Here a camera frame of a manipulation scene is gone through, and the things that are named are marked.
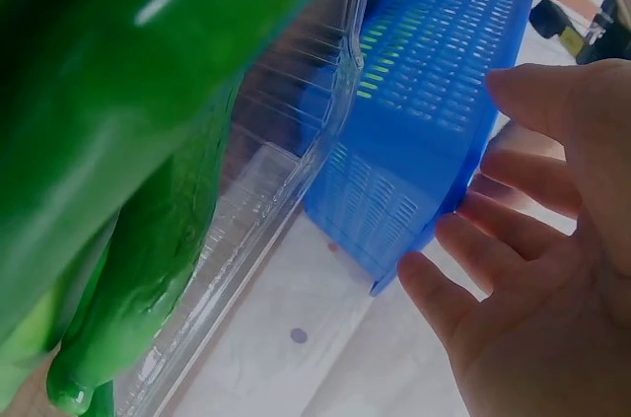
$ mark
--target blue slotted basket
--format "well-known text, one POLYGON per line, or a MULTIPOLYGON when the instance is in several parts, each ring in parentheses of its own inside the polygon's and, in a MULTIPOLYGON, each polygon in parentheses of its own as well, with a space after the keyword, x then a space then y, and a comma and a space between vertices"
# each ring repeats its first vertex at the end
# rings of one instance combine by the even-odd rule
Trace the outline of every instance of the blue slotted basket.
POLYGON ((373 295, 462 199, 497 115, 484 76, 515 63, 531 1, 385 0, 365 24, 355 105, 306 210, 373 295))

